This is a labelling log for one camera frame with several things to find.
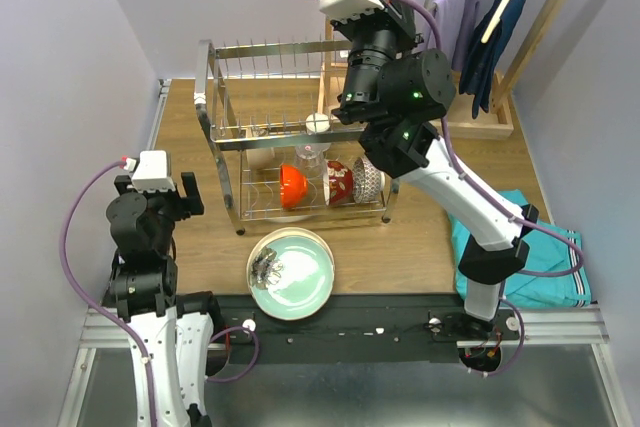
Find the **orange bowl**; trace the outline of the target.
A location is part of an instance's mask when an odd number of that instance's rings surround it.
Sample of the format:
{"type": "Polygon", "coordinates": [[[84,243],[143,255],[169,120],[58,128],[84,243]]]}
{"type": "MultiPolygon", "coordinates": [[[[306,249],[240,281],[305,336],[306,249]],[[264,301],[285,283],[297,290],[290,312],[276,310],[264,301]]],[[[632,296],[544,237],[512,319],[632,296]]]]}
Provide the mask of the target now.
{"type": "Polygon", "coordinates": [[[296,167],[282,164],[279,170],[280,202],[283,209],[295,208],[307,195],[308,180],[296,167]]]}

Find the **metal two-tier dish rack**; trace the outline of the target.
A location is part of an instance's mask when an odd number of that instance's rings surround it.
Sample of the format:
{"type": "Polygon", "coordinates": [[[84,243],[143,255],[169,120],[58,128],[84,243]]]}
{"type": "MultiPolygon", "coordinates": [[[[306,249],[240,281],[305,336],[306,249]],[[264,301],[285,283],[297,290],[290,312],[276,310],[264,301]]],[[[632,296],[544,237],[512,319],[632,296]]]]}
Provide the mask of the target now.
{"type": "Polygon", "coordinates": [[[377,216],[390,222],[399,184],[390,182],[373,201],[325,204],[322,177],[310,180],[307,197],[293,209],[280,202],[278,174],[293,163],[295,146],[308,141],[330,143],[325,160],[343,163],[359,156],[359,126],[343,126],[330,118],[326,133],[308,135],[306,118],[329,114],[337,105],[346,75],[347,40],[316,40],[216,47],[198,44],[193,103],[196,117],[214,158],[223,204],[236,234],[251,222],[296,222],[320,217],[377,216]],[[249,139],[251,127],[267,135],[249,139]],[[273,147],[270,168],[253,171],[247,149],[273,147]]]}

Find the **teal flower plate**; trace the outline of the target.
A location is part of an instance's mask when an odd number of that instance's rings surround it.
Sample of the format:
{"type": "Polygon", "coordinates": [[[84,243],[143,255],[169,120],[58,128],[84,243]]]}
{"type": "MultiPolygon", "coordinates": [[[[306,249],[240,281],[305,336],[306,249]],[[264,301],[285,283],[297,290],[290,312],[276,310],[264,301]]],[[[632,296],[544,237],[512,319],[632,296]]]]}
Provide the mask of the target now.
{"type": "Polygon", "coordinates": [[[266,246],[258,242],[246,263],[246,279],[260,310],[282,321],[316,314],[330,298],[335,280],[335,264],[324,248],[298,236],[266,246]]]}

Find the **clear plastic cup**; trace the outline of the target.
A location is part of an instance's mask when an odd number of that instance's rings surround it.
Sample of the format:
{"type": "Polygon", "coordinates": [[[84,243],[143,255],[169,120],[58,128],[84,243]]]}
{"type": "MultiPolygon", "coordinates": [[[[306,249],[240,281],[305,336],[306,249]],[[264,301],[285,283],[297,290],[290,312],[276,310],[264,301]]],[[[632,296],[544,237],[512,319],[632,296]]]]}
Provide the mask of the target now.
{"type": "Polygon", "coordinates": [[[327,143],[301,144],[295,146],[293,165],[307,179],[320,179],[325,168],[325,152],[327,143]]]}

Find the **patterned small bowl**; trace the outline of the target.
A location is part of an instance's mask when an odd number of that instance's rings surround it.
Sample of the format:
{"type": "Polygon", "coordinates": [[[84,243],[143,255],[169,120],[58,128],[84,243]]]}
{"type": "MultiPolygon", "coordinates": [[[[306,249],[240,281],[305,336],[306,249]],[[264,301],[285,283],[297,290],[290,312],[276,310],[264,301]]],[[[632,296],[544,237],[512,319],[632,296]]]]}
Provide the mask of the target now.
{"type": "Polygon", "coordinates": [[[357,204],[375,201],[385,187],[385,174],[366,156],[358,157],[353,165],[353,198],[357,204]]]}

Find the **pale green plate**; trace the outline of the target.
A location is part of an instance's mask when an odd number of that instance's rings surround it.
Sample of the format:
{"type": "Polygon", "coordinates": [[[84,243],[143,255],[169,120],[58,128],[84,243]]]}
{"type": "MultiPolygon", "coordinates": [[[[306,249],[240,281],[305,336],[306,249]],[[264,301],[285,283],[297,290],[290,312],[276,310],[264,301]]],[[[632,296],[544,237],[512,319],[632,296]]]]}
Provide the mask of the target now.
{"type": "Polygon", "coordinates": [[[309,240],[313,240],[316,243],[318,243],[319,245],[321,245],[324,250],[326,251],[326,253],[328,254],[328,256],[331,259],[332,264],[335,264],[335,259],[334,259],[334,255],[333,252],[329,246],[329,244],[317,233],[312,232],[311,230],[308,229],[304,229],[301,227],[295,227],[295,226],[287,226],[287,227],[282,227],[279,229],[274,230],[273,232],[265,235],[259,242],[258,244],[261,246],[266,246],[267,244],[269,244],[272,241],[287,237],[287,236],[298,236],[298,237],[303,237],[309,240]]]}

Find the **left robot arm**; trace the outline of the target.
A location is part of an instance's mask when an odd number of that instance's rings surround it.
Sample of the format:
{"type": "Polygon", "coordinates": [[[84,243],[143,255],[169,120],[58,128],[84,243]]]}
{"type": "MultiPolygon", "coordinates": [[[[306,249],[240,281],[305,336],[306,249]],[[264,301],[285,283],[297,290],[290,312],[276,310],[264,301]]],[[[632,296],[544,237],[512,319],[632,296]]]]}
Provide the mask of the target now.
{"type": "Polygon", "coordinates": [[[181,175],[184,191],[142,193],[117,177],[119,193],[106,210],[116,244],[109,293],[132,330],[137,425],[208,426],[204,402],[207,349],[223,318],[208,292],[180,295],[173,231],[204,212],[197,180],[181,175]]]}

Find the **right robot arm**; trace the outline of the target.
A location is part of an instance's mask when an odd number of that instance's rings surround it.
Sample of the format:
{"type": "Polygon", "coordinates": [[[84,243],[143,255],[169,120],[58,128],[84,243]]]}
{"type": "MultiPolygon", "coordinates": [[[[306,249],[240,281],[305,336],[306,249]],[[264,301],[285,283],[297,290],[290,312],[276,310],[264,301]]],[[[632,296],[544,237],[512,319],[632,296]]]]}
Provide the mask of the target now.
{"type": "Polygon", "coordinates": [[[339,106],[342,124],[365,124],[359,137],[367,159],[393,179],[429,194],[468,230],[458,262],[467,279],[460,326],[480,339],[496,327],[502,283],[521,271],[525,235],[538,218],[493,190],[458,159],[432,120],[455,97],[448,59],[417,44],[413,0],[319,0],[333,29],[351,42],[339,106]]]}

